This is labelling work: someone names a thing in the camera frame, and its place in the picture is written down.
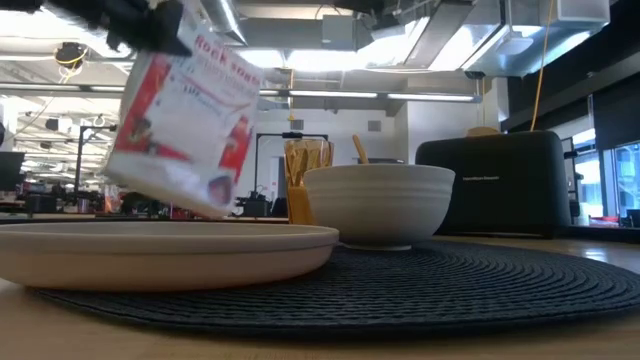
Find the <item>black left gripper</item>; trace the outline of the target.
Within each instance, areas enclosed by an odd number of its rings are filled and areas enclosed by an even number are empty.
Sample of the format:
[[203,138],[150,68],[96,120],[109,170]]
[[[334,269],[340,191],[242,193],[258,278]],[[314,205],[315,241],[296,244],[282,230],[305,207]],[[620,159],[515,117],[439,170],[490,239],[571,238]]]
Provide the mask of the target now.
[[103,29],[107,32],[106,43],[113,50],[123,43],[139,49],[143,41],[136,32],[148,20],[145,50],[175,56],[192,54],[179,37],[185,10],[178,0],[163,1],[153,9],[146,0],[50,0],[47,9],[82,21],[89,29]]

